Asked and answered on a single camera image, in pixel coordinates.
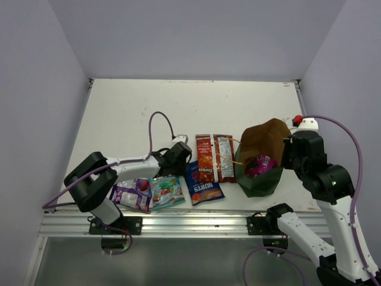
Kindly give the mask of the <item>teal Fox's candy bag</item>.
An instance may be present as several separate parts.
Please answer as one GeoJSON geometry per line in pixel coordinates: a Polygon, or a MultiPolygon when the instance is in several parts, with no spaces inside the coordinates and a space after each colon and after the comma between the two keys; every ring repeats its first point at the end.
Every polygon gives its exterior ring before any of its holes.
{"type": "Polygon", "coordinates": [[[160,210],[185,202],[180,180],[176,176],[149,179],[152,209],[160,210]]]}

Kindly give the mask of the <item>blue Burts chips bag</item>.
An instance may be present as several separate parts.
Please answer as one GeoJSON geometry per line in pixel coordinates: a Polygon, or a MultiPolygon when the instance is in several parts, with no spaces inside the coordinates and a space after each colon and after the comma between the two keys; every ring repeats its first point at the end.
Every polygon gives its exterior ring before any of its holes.
{"type": "Polygon", "coordinates": [[[219,183],[201,182],[199,180],[199,169],[197,161],[188,163],[186,168],[185,182],[193,206],[196,206],[200,203],[225,198],[219,183]]]}

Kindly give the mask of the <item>green paper bag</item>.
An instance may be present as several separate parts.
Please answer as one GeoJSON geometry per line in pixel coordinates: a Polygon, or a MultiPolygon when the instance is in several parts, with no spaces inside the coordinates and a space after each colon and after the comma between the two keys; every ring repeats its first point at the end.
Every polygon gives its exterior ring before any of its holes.
{"type": "Polygon", "coordinates": [[[222,156],[235,168],[235,179],[248,198],[272,195],[283,173],[283,140],[291,134],[280,119],[244,130],[235,157],[222,156]]]}

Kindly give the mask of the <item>purple silver candy bag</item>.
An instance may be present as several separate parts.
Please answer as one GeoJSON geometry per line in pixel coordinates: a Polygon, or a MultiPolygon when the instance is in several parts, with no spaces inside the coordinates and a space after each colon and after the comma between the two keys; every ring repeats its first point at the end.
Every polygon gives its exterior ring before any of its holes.
{"type": "Polygon", "coordinates": [[[110,200],[115,204],[149,212],[152,199],[151,187],[147,179],[132,179],[113,186],[110,200]]]}

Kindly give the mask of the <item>red snack bag back side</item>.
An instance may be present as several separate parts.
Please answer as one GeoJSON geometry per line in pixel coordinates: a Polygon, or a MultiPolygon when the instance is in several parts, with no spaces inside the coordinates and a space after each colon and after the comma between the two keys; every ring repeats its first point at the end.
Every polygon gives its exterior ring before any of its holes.
{"type": "Polygon", "coordinates": [[[235,183],[235,154],[231,135],[214,134],[218,182],[235,183]]]}

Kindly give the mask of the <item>magenta grape candy bag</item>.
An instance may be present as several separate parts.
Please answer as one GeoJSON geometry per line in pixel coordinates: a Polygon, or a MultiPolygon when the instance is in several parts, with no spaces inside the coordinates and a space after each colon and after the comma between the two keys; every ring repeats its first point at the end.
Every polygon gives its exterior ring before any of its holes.
{"type": "Polygon", "coordinates": [[[262,154],[250,157],[245,162],[244,175],[254,178],[277,167],[277,161],[268,155],[262,154]]]}

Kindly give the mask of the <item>red Doritos chip bag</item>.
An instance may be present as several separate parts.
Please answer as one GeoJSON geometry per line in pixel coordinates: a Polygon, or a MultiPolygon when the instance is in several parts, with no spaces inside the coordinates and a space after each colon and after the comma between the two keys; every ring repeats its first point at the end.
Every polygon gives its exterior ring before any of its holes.
{"type": "Polygon", "coordinates": [[[199,180],[204,183],[215,182],[214,141],[210,134],[196,135],[199,180]]]}

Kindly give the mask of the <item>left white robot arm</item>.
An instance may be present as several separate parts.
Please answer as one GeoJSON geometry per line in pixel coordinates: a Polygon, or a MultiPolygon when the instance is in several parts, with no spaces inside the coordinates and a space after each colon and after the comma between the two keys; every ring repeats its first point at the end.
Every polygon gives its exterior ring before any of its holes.
{"type": "Polygon", "coordinates": [[[131,179],[183,176],[192,150],[185,142],[173,144],[165,153],[154,151],[148,158],[106,158],[94,152],[64,179],[76,206],[97,217],[109,233],[117,234],[124,226],[120,209],[107,198],[110,189],[131,179]]]}

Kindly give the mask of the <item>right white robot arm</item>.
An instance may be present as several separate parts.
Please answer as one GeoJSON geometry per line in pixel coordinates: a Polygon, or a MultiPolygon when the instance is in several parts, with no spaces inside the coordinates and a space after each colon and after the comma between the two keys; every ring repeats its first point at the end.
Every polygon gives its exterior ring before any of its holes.
{"type": "Polygon", "coordinates": [[[333,243],[323,241],[285,203],[267,210],[266,229],[297,243],[316,267],[322,285],[380,285],[380,269],[353,221],[355,189],[348,171],[327,162],[323,138],[315,131],[297,131],[284,143],[282,166],[292,169],[316,200],[333,243]]]}

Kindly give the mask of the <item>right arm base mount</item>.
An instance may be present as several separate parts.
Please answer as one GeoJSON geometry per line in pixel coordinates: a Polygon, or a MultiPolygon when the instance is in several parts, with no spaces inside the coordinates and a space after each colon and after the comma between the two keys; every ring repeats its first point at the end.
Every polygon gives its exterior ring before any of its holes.
{"type": "Polygon", "coordinates": [[[248,216],[246,228],[249,236],[260,237],[263,246],[269,250],[270,247],[288,248],[288,236],[278,229],[275,220],[270,215],[256,212],[248,216]]]}

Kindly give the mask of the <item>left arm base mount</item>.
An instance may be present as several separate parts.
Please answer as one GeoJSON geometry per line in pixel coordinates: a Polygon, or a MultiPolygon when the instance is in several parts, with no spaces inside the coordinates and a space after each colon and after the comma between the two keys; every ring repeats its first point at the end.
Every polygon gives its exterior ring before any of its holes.
{"type": "Polygon", "coordinates": [[[133,236],[142,232],[143,219],[140,216],[122,216],[111,225],[97,217],[88,217],[89,234],[101,235],[101,248],[105,254],[115,256],[127,252],[133,243],[133,236]]]}

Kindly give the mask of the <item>aluminium front rail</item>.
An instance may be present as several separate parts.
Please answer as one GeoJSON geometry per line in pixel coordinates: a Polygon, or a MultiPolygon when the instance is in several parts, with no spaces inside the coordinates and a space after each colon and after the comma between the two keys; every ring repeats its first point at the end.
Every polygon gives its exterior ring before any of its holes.
{"type": "MultiPolygon", "coordinates": [[[[251,212],[166,209],[143,214],[124,210],[127,217],[140,217],[139,238],[246,238],[246,218],[251,212]]],[[[40,237],[90,237],[90,214],[76,209],[43,215],[40,237]]]]}

